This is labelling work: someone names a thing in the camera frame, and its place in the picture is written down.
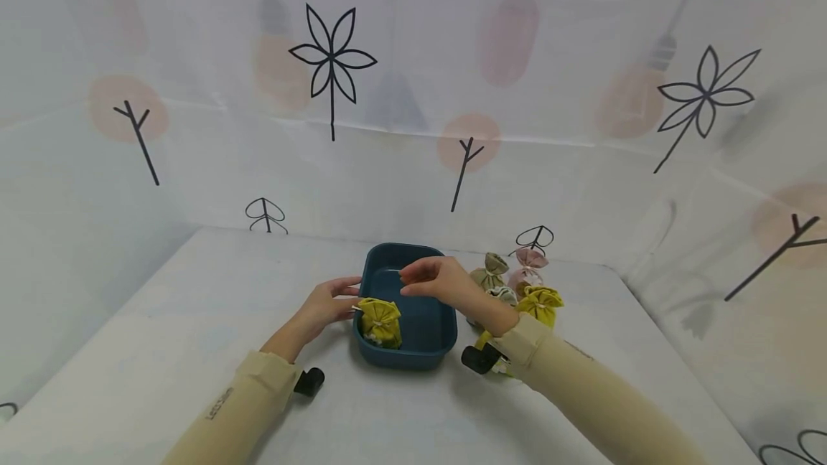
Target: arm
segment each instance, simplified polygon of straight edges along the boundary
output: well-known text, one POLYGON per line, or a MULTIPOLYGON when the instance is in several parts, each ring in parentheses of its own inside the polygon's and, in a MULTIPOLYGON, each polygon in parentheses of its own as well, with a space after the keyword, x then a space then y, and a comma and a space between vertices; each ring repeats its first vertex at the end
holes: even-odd
POLYGON ((402 294, 433 296, 477 320, 517 377, 538 391, 615 465, 704 465, 694 443, 657 406, 546 325, 485 295, 453 258, 401 271, 402 294))
POLYGON ((611 463, 706 463, 656 405, 538 320, 523 315, 492 344, 508 357, 516 376, 553 402, 611 463))
POLYGON ((250 352, 235 377, 207 405, 169 451, 162 465, 246 463, 266 429, 281 415, 301 370, 293 363, 328 324, 353 317, 360 277, 320 284, 259 352, 250 352), (347 300, 337 295, 350 296, 347 300))

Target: mustard yellow sachet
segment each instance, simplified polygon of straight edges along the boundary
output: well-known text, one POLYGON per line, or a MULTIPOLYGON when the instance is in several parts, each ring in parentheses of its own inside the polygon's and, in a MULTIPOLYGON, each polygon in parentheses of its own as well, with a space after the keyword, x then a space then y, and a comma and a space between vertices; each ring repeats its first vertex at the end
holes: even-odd
POLYGON ((358 307, 363 311, 360 328, 366 341, 383 349, 398 349, 402 346, 402 331, 399 329, 401 313, 396 303, 364 298, 358 307))
POLYGON ((517 312, 528 313, 545 325, 554 328, 556 308, 564 306, 560 293, 548 286, 528 286, 523 289, 525 297, 517 303, 517 312))

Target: finger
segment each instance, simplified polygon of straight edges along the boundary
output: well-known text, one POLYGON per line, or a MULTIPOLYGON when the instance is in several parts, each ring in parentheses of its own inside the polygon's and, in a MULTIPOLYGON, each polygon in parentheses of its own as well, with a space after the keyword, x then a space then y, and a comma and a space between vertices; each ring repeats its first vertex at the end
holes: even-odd
POLYGON ((339 313, 352 312, 353 307, 357 306, 362 300, 362 298, 336 298, 336 311, 339 313))
POLYGON ((343 276, 342 278, 334 278, 333 280, 328 280, 324 282, 322 286, 324 286, 328 291, 331 293, 338 293, 342 289, 345 289, 348 286, 355 286, 361 282, 361 276, 343 276))
POLYGON ((336 317, 336 321, 345 321, 346 319, 353 319, 354 315, 354 311, 345 311, 336 317))
POLYGON ((404 286, 399 294, 402 296, 434 296, 434 291, 434 282, 429 281, 404 286))
POLYGON ((341 291, 336 291, 336 294, 341 296, 359 296, 359 290, 355 287, 346 287, 341 291))
POLYGON ((425 257, 399 270, 399 277, 406 284, 428 280, 439 273, 443 257, 425 257))

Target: hand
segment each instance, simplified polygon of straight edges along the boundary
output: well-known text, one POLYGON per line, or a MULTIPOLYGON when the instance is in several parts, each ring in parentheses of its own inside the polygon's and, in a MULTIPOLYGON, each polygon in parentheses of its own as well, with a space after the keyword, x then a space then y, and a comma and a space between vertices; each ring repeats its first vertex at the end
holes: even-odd
POLYGON ((355 287, 361 276, 346 276, 323 282, 311 291, 304 305, 286 324, 261 347, 262 352, 282 356, 294 362, 304 345, 322 333, 327 325, 353 318, 353 306, 357 305, 359 290, 355 287))
POLYGON ((519 321, 510 306, 485 292, 453 257, 426 257, 399 271, 403 296, 430 296, 477 320, 495 337, 519 321))

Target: black clip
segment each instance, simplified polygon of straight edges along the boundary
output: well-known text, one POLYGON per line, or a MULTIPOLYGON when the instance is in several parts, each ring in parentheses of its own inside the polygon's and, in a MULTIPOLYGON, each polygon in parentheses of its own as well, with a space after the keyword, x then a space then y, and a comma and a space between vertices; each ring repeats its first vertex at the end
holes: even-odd
POLYGON ((310 368, 310 371, 302 371, 299 381, 296 382, 293 391, 306 398, 313 398, 322 389, 324 383, 324 372, 319 368, 310 368))
POLYGON ((466 347, 462 351, 462 364, 472 369, 474 372, 483 375, 488 373, 502 357, 502 353, 496 350, 490 344, 486 343, 482 350, 477 350, 474 347, 466 347))

